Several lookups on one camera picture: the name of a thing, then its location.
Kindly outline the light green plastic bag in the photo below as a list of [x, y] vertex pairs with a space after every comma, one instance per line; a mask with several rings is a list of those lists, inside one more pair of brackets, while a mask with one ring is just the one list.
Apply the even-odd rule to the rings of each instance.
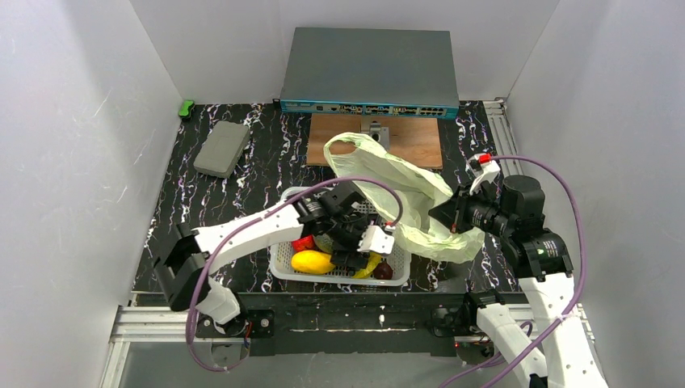
[[403, 212], [394, 233], [402, 249], [432, 259], [462, 264], [476, 258], [484, 245], [479, 229], [451, 234], [429, 216], [435, 206], [450, 199], [453, 190], [443, 177], [390, 154], [366, 134], [341, 133], [323, 146], [323, 154], [336, 176], [366, 177], [392, 188]]

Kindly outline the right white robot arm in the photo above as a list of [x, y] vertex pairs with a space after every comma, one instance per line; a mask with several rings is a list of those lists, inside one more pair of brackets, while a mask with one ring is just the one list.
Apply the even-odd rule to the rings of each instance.
[[503, 180], [500, 197], [490, 183], [477, 190], [466, 185], [430, 210], [452, 233], [478, 228], [499, 239], [539, 333], [531, 338], [495, 291], [468, 293], [453, 319], [484, 332], [507, 363], [488, 386], [513, 373], [523, 387], [605, 387], [576, 307], [567, 246], [544, 227], [544, 199], [536, 179], [511, 175]]

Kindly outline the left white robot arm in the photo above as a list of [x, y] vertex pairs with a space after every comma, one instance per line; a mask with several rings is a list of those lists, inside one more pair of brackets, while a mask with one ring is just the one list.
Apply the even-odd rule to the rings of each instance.
[[361, 269], [371, 253], [387, 254], [393, 238], [376, 217], [356, 210], [365, 200], [357, 185], [356, 179], [330, 179], [220, 225], [176, 225], [166, 247], [156, 254], [153, 270], [170, 309], [187, 313], [187, 342], [193, 340], [202, 314], [221, 326], [244, 315], [237, 294], [212, 277], [237, 259], [318, 235], [332, 238], [334, 266]]

